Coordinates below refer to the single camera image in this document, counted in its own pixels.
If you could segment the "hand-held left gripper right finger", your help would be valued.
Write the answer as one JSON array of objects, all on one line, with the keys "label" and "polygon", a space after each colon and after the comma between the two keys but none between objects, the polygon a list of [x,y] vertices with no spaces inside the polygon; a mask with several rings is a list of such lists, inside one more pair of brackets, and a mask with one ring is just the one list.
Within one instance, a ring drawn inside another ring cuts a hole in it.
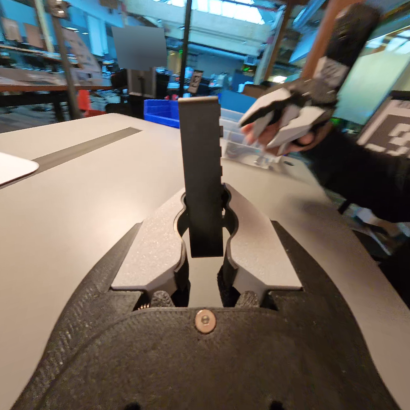
[{"label": "hand-held left gripper right finger", "polygon": [[223,226],[229,233],[219,291],[234,306],[251,291],[261,306],[270,291],[301,291],[303,285],[272,221],[233,186],[224,184]]}]

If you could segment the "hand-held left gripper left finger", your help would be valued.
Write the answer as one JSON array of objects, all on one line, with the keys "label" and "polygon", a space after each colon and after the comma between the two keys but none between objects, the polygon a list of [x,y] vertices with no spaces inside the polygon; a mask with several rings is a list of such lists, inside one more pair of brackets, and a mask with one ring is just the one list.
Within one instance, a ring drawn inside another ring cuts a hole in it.
[{"label": "hand-held left gripper left finger", "polygon": [[183,240],[189,218],[182,188],[142,223],[111,284],[114,291],[165,291],[174,303],[188,303],[189,261]]}]

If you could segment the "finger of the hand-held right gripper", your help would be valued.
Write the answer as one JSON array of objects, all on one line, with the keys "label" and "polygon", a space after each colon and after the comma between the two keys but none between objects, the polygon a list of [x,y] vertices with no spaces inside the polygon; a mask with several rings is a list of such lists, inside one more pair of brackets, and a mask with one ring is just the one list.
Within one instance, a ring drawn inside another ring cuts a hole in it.
[{"label": "finger of the hand-held right gripper", "polygon": [[285,114],[292,114],[293,120],[284,127],[281,127],[279,123],[278,133],[267,147],[279,147],[279,153],[282,153],[291,142],[312,132],[316,127],[320,128],[325,125],[334,111],[334,107],[305,106],[300,109],[296,106],[289,107],[281,119],[285,120]]},{"label": "finger of the hand-held right gripper", "polygon": [[285,114],[285,120],[281,118],[291,105],[292,98],[293,91],[284,87],[260,96],[243,114],[239,120],[239,126],[245,127],[249,124],[269,126],[277,122],[281,124],[281,127],[289,125],[293,120],[292,114]]}]

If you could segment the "clear plastic bin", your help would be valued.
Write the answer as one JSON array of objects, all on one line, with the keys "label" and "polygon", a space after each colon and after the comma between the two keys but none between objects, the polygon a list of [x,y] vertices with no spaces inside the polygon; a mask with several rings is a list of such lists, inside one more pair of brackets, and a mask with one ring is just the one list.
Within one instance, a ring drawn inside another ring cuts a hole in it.
[{"label": "clear plastic bin", "polygon": [[272,168],[282,162],[282,157],[264,151],[259,143],[247,142],[238,123],[241,117],[240,112],[221,108],[219,124],[223,129],[223,158],[263,169]]}]

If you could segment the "black USB hub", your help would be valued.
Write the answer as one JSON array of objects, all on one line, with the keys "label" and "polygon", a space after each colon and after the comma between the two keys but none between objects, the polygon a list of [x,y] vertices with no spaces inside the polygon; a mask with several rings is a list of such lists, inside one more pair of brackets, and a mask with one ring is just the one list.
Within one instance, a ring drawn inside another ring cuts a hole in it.
[{"label": "black USB hub", "polygon": [[217,96],[178,100],[191,256],[223,256],[223,187]]}]

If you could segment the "person's right forearm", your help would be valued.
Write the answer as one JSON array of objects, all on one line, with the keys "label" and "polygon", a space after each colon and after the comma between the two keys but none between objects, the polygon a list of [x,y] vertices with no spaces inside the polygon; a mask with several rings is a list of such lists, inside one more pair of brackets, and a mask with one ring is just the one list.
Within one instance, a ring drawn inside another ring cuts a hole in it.
[{"label": "person's right forearm", "polygon": [[337,129],[302,151],[325,188],[380,219],[410,221],[410,160],[366,150]]}]

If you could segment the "person's right hand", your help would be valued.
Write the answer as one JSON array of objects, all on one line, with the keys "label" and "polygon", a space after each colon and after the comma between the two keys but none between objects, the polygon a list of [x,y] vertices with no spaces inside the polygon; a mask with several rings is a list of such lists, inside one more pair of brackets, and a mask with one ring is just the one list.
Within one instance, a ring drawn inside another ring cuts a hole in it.
[{"label": "person's right hand", "polygon": [[291,152],[301,152],[308,151],[317,146],[321,141],[323,141],[328,133],[332,129],[332,123],[327,122],[322,127],[318,128],[315,132],[309,132],[306,135],[300,137],[299,139],[291,142],[287,145],[282,153],[279,153],[279,147],[268,148],[267,145],[276,136],[279,130],[279,122],[267,126],[259,137],[255,136],[254,133],[254,123],[248,124],[242,127],[241,131],[245,135],[248,144],[253,144],[257,142],[262,145],[264,150],[274,156],[287,155]]}]

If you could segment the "wooden beam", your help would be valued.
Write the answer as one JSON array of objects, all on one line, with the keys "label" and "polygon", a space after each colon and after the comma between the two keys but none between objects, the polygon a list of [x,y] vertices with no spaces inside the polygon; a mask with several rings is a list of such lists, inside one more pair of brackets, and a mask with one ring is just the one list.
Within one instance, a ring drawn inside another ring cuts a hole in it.
[{"label": "wooden beam", "polygon": [[323,57],[329,38],[334,27],[335,18],[340,11],[339,0],[330,0],[325,9],[314,44],[307,56],[305,66],[301,73],[303,79],[313,78],[318,61]]}]

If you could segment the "small fiducial marker sign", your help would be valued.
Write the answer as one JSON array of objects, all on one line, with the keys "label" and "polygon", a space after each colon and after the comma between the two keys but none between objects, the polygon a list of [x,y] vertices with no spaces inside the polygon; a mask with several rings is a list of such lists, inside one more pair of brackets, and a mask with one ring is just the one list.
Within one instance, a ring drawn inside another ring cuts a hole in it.
[{"label": "small fiducial marker sign", "polygon": [[194,95],[197,94],[198,88],[201,83],[203,71],[202,70],[194,70],[191,76],[191,80],[189,82],[189,87],[187,89],[188,93]]}]

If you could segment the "framed fiducial marker sign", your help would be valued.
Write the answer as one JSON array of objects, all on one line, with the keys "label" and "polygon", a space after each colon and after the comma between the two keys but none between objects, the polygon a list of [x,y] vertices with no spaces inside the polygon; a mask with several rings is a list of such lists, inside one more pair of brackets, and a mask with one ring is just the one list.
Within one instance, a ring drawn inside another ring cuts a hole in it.
[{"label": "framed fiducial marker sign", "polygon": [[361,130],[357,144],[392,157],[410,157],[410,92],[391,91]]}]

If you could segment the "black pole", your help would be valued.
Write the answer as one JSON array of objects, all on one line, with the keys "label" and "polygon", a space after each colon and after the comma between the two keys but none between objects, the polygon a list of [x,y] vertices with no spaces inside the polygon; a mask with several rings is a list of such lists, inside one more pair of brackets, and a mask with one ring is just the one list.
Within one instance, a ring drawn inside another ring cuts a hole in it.
[{"label": "black pole", "polygon": [[181,57],[181,69],[180,69],[180,76],[179,76],[178,99],[182,98],[184,94],[185,71],[186,71],[186,64],[187,64],[191,13],[192,13],[192,0],[187,0],[186,7],[185,7],[184,34],[183,34],[183,40],[182,40],[182,57]]}]

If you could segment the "blue plastic bin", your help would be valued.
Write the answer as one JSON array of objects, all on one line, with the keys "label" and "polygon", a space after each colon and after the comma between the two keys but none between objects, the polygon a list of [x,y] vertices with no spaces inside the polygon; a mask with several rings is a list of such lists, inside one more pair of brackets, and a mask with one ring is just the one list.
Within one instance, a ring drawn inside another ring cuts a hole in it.
[{"label": "blue plastic bin", "polygon": [[146,99],[143,117],[145,121],[180,128],[178,101]]}]

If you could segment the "grey monitor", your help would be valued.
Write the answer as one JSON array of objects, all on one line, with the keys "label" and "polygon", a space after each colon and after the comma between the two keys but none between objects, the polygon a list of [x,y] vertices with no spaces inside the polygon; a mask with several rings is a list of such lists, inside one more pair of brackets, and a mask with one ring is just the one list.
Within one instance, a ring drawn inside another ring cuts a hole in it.
[{"label": "grey monitor", "polygon": [[127,69],[127,91],[129,95],[156,98],[156,68],[148,71]]}]

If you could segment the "white document stand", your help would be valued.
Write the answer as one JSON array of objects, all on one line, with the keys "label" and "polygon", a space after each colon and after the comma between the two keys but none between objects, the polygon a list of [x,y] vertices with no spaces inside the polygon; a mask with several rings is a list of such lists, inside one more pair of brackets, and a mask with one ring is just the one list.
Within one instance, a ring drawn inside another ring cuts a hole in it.
[{"label": "white document stand", "polygon": [[23,177],[33,174],[39,168],[39,163],[0,153],[0,185],[6,185]]}]

